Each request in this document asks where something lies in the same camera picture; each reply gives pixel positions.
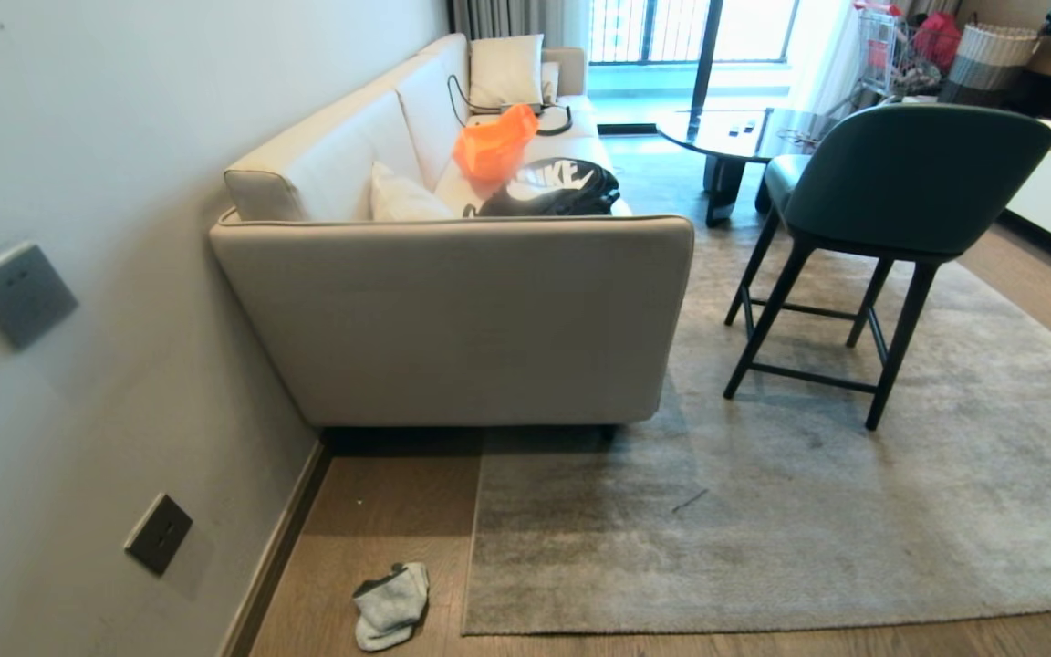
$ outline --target sofa armrest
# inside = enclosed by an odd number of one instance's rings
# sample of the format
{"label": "sofa armrest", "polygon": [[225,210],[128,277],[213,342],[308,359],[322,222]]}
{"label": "sofa armrest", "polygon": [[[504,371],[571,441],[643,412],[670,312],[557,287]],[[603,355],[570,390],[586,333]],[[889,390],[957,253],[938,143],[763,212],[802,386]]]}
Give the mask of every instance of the sofa armrest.
{"label": "sofa armrest", "polygon": [[586,94],[586,50],[542,48],[542,62],[558,62],[558,96]]}
{"label": "sofa armrest", "polygon": [[222,221],[210,239],[309,424],[604,425],[659,408],[694,232],[675,215]]}

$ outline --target curtain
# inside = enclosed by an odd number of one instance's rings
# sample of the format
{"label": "curtain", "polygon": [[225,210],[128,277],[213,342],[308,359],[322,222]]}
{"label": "curtain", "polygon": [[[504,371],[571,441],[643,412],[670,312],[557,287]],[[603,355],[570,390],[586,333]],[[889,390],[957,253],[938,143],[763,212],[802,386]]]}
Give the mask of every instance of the curtain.
{"label": "curtain", "polygon": [[456,32],[469,38],[543,34],[547,48],[588,48],[592,0],[447,0]]}
{"label": "curtain", "polygon": [[826,114],[854,90],[861,69],[859,12],[850,0],[801,0],[788,59],[789,107]]}

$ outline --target chair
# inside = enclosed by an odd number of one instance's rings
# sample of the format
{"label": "chair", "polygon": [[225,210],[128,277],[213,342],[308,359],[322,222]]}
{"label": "chair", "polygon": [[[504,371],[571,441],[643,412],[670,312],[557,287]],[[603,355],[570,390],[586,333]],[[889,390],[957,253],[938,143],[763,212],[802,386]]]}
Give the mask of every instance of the chair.
{"label": "chair", "polygon": [[[772,159],[762,183],[770,212],[724,321],[733,325],[743,308],[748,332],[724,398],[733,398],[746,371],[766,371],[871,392],[867,429],[879,427],[939,266],[984,235],[1050,146],[1051,129],[1027,117],[910,104],[863,109],[836,125],[812,156]],[[785,269],[767,301],[751,299],[748,287],[781,222],[792,237]],[[785,303],[805,260],[817,249],[879,259],[858,312]],[[894,261],[913,262],[914,275],[888,346],[873,305]],[[764,305],[756,325],[751,305]],[[757,363],[757,350],[783,309],[852,322],[848,348],[870,326],[883,363],[879,383]]]}

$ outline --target electrical outlet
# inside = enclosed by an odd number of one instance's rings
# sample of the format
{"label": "electrical outlet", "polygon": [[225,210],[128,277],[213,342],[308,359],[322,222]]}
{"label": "electrical outlet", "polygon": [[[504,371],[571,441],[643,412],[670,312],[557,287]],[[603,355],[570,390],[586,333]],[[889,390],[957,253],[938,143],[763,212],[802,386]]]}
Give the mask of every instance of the electrical outlet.
{"label": "electrical outlet", "polygon": [[37,341],[79,305],[38,246],[0,256],[0,329],[16,349]]}
{"label": "electrical outlet", "polygon": [[160,494],[124,546],[125,552],[158,575],[163,575],[189,533],[192,518],[169,495]]}

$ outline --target chair backrest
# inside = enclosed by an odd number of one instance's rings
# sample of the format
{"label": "chair backrest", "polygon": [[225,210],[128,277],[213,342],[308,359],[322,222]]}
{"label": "chair backrest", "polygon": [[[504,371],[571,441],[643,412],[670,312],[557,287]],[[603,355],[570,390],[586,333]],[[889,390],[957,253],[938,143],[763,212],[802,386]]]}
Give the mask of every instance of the chair backrest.
{"label": "chair backrest", "polygon": [[956,256],[992,225],[1050,146],[1046,125],[998,109],[863,109],[818,146],[785,223],[826,240]]}

